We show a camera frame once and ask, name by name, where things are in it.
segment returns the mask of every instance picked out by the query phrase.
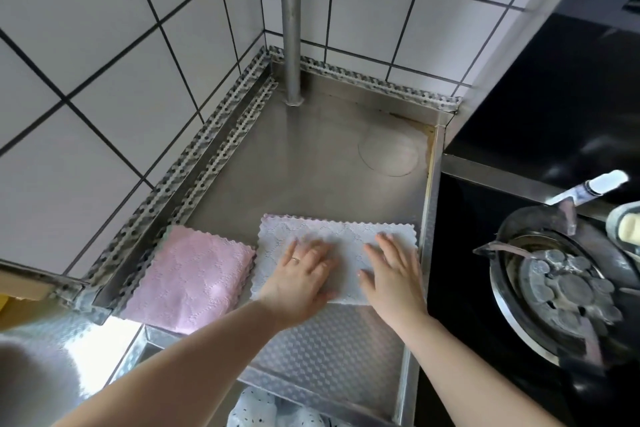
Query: cleaning cloth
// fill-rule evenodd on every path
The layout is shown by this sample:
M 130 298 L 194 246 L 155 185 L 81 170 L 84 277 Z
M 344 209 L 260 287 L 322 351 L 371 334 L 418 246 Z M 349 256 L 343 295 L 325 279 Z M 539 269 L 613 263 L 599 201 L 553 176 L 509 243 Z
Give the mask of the cleaning cloth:
M 235 307 L 253 255 L 242 243 L 172 226 L 122 317 L 190 334 Z
M 252 297 L 257 295 L 264 282 L 271 276 L 282 253 L 293 238 L 302 241 L 322 239 L 333 244 L 331 256 L 340 260 L 340 266 L 333 270 L 325 285 L 327 290 L 338 293 L 332 302 L 367 304 L 367 299 L 358 285 L 358 270 L 371 270 L 371 264 L 362 246 L 365 243 L 375 244 L 374 237 L 381 232 L 393 235 L 405 250 L 415 247 L 413 225 L 344 223 L 264 215 L 258 233 L 258 251 L 251 287 Z

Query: circular mark on counter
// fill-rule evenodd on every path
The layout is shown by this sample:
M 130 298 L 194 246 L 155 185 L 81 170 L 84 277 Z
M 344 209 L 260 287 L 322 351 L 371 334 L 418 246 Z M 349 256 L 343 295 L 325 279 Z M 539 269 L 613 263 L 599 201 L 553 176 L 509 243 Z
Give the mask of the circular mark on counter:
M 412 135 L 416 130 L 395 117 L 378 119 L 369 125 L 358 142 L 362 162 L 385 176 L 410 174 L 418 165 L 420 153 Z

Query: person's left hand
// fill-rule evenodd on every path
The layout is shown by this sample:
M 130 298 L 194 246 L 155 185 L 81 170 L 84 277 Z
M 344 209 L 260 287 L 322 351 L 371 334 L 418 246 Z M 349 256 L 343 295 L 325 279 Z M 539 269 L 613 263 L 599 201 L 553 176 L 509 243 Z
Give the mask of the person's left hand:
M 337 265 L 335 259 L 326 258 L 330 248 L 322 241 L 299 244 L 295 240 L 287 247 L 257 299 L 273 313 L 278 328 L 306 321 L 335 297 L 332 292 L 319 292 Z

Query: pink cloth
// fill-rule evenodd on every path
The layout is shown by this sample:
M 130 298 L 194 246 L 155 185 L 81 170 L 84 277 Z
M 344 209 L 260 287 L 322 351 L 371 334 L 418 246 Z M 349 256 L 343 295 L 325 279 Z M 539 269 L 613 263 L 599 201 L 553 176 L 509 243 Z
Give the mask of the pink cloth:
M 242 243 L 176 225 L 122 317 L 190 334 L 236 305 L 254 253 Z

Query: forearm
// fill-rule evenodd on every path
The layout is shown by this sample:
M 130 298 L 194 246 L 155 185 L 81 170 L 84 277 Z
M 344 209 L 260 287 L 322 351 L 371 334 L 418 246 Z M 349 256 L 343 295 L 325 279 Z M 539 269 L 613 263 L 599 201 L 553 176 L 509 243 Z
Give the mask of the forearm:
M 416 315 L 396 331 L 458 427 L 562 425 L 435 319 Z
M 267 308 L 248 303 L 154 355 L 56 427 L 206 425 L 278 329 Z

